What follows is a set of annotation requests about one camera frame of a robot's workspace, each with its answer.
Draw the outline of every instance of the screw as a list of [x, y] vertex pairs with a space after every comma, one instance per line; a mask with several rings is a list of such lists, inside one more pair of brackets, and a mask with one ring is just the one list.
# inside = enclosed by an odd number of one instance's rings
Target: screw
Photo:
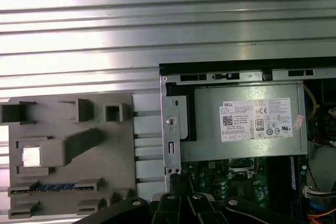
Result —
[[174, 125], [176, 123], [176, 121], [177, 121], [177, 119], [173, 115], [168, 116], [167, 119], [166, 119], [166, 123], [168, 125]]
[[234, 200], [234, 199], [231, 199], [231, 200], [229, 200], [229, 204], [230, 204], [231, 206], [237, 206], [237, 205], [238, 205], [238, 201], [236, 201], [236, 200]]
[[194, 198], [194, 199], [201, 199], [201, 198], [202, 198], [202, 195], [200, 195], [200, 194], [195, 194], [195, 195], [193, 196], [193, 198]]
[[141, 202], [136, 200], [136, 201], [132, 202], [132, 205], [139, 206], [139, 205], [141, 205]]

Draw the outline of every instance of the barcode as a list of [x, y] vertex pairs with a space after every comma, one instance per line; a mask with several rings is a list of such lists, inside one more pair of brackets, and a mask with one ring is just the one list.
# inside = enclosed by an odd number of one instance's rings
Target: barcode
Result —
[[230, 125], [233, 125], [232, 116], [231, 115], [223, 116], [223, 126], [230, 126]]

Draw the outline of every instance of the motherboard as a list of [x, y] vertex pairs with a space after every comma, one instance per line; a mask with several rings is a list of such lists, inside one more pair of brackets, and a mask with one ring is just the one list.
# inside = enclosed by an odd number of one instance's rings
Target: motherboard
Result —
[[[255, 162], [256, 171], [250, 176], [239, 172], [252, 167]], [[237, 196], [269, 208], [265, 157], [185, 162], [182, 170], [189, 173], [195, 192], [210, 194], [215, 200]], [[237, 175], [234, 176], [232, 171], [238, 171]]]

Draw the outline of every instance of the white sticker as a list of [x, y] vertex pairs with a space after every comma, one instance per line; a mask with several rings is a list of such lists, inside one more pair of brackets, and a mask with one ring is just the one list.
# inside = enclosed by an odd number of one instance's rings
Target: white sticker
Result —
[[222, 142], [293, 137], [290, 99], [223, 102]]
[[295, 121], [295, 124], [294, 124], [294, 129], [296, 129], [296, 130], [301, 129], [303, 119], [304, 119], [304, 117], [302, 115], [298, 115], [296, 117], [296, 121]]

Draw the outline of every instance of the green circuit board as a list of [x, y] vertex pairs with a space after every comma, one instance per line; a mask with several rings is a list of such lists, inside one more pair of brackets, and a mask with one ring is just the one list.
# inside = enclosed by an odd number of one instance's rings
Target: green circuit board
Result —
[[[240, 158], [231, 161], [231, 168], [249, 167], [253, 164], [250, 158]], [[232, 184], [238, 183], [247, 186], [249, 189], [246, 195], [247, 200], [262, 207], [269, 208], [270, 200], [267, 183], [267, 163], [266, 158], [259, 158], [258, 173], [252, 179], [228, 180], [229, 160], [199, 161], [182, 163], [182, 170], [188, 172], [195, 192], [207, 193], [214, 196], [215, 200], [222, 200], [228, 196], [239, 193], [238, 187]]]

